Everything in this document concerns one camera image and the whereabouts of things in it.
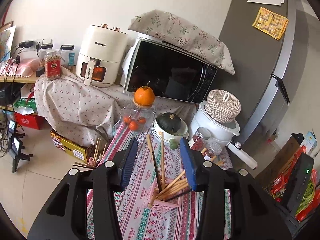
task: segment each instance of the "woven lid handle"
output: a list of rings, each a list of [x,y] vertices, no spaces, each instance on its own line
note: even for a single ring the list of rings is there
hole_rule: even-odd
[[[230,94],[227,92],[223,95],[222,101],[226,103],[228,102],[229,98],[230,98]]]

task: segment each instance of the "blue gripper pad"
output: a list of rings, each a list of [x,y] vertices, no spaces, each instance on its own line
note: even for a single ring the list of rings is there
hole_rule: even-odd
[[[193,191],[197,191],[197,180],[196,180],[196,172],[197,172],[197,164],[195,160],[195,156],[193,155],[193,150],[190,149],[188,140],[183,137],[180,140],[180,154],[184,166],[184,170],[186,171],[186,177],[189,183],[189,186]]]
[[[132,138],[126,152],[124,154],[124,157],[120,163],[119,169],[122,169],[121,171],[121,182],[120,186],[122,188],[125,188],[129,185],[132,169],[137,157],[138,152],[138,142],[136,138]]]

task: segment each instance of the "spice jar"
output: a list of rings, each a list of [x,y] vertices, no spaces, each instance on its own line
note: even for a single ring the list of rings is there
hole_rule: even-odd
[[[72,69],[75,61],[75,46],[61,45],[61,66]]]
[[[45,76],[48,81],[55,80],[61,77],[60,68],[61,53],[59,49],[50,49],[44,57]]]
[[[212,157],[221,153],[222,149],[219,143],[214,140],[209,140],[206,144],[207,150],[204,152],[204,159],[209,161]]]
[[[44,67],[45,62],[44,62],[44,57],[45,54],[47,53],[48,50],[53,48],[53,43],[48,43],[48,44],[42,44],[40,46],[40,50],[38,51],[38,56],[39,56],[39,67]]]
[[[199,127],[192,139],[189,141],[189,146],[192,150],[201,151],[204,148],[204,144],[209,140],[211,136],[210,131],[207,128]]]

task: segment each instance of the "red box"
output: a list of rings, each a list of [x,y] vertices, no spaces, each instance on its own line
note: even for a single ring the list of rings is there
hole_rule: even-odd
[[[23,115],[19,113],[14,113],[16,115],[17,121],[20,125],[30,127],[33,129],[40,130],[45,118],[39,115]]]

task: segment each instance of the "wooden shelf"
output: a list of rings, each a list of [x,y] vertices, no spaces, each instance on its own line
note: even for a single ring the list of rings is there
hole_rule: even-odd
[[[14,82],[16,83],[31,83],[35,84],[37,81],[38,77],[36,77],[36,73],[33,73],[31,77],[28,78],[23,78],[23,77],[15,77]],[[4,76],[0,76],[0,82],[4,82]],[[6,82],[13,82],[13,77],[8,76],[6,79]]]
[[[0,108],[3,109],[3,110],[6,110],[6,108],[7,108],[8,111],[13,111],[13,107],[12,107],[11,105],[9,105],[9,106],[7,106],[7,107],[5,107],[5,106],[0,106]]]

